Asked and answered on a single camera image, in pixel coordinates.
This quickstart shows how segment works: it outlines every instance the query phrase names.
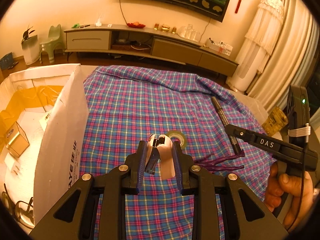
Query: white cardboard box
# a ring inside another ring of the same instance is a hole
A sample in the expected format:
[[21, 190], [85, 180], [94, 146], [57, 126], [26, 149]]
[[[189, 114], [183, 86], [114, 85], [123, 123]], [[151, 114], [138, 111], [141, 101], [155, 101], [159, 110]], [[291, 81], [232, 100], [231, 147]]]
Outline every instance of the white cardboard box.
[[[0, 163], [0, 190], [5, 182], [14, 202], [33, 196], [35, 223], [79, 177], [89, 114], [83, 87], [86, 71], [79, 64], [30, 68], [11, 74], [0, 85], [0, 111], [6, 108], [17, 90], [43, 85], [63, 86], [54, 107], [26, 108], [18, 119], [30, 142], [30, 147], [18, 159], [19, 176]], [[39, 120], [49, 111], [52, 111], [51, 116], [43, 131]], [[6, 154], [6, 151], [2, 152], [0, 162]]]

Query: blue and pink plaid fabric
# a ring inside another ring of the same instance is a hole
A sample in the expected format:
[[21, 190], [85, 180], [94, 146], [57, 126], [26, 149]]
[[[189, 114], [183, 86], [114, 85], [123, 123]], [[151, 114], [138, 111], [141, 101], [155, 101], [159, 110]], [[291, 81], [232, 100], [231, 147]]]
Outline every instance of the blue and pink plaid fabric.
[[[211, 96], [219, 99], [231, 124], [263, 133], [250, 111], [228, 90], [195, 74], [101, 66], [87, 78], [84, 88], [89, 118], [80, 175], [108, 173], [123, 164], [150, 133], [159, 136], [170, 130], [185, 134], [184, 153], [194, 160], [233, 155]], [[235, 173], [262, 200], [273, 160], [266, 152], [238, 141], [245, 157], [223, 164], [244, 164]], [[227, 172], [216, 174], [226, 176]], [[219, 218], [224, 239], [221, 213]], [[191, 239], [192, 219], [193, 197], [179, 194], [175, 178], [161, 181], [159, 164], [154, 176], [144, 174], [140, 194], [126, 197], [127, 239]]]

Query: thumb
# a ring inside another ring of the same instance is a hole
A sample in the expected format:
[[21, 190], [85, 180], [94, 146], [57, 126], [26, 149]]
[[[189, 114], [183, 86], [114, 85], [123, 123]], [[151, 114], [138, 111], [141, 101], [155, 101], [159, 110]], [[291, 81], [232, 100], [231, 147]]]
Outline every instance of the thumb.
[[[281, 174], [279, 176], [279, 184], [284, 192], [292, 194], [295, 197], [300, 197], [301, 194], [301, 183], [302, 179], [296, 176], [288, 176], [286, 173]], [[303, 195], [305, 195], [308, 191], [309, 187], [312, 187], [312, 180], [310, 174], [305, 172], [305, 187]]]

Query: red fruit tray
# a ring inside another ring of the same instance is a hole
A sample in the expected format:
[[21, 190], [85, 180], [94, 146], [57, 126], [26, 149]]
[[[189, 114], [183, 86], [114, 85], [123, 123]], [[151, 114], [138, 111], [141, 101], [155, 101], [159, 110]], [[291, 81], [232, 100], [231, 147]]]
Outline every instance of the red fruit tray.
[[134, 25], [133, 23], [127, 23], [127, 25], [131, 28], [137, 28], [137, 29], [142, 29], [145, 27], [144, 24]]

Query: tv stand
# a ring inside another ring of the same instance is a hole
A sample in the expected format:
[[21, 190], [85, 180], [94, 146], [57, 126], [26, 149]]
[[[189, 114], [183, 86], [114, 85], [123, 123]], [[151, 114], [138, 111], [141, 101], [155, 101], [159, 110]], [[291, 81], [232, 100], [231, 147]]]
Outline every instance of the tv stand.
[[[105, 52], [114, 54], [149, 57], [179, 64], [203, 67], [226, 76], [232, 76], [238, 64], [228, 56], [202, 46], [201, 43], [181, 38], [177, 34], [166, 33], [151, 28], [135, 29], [126, 25], [90, 25], [64, 31], [67, 40], [67, 57], [71, 52]], [[123, 32], [129, 36], [150, 35], [151, 49], [139, 50], [128, 46], [114, 46]]]

